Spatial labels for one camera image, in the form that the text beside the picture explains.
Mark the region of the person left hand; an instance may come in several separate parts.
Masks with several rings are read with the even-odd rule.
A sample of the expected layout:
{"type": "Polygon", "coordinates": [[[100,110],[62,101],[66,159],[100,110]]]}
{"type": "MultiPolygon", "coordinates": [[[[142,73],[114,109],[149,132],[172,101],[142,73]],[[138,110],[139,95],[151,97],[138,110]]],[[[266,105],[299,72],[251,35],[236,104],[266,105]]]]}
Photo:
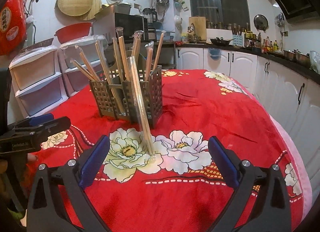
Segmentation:
{"type": "Polygon", "coordinates": [[[34,163],[38,161],[38,157],[32,153],[27,154],[27,163],[34,163]]]}

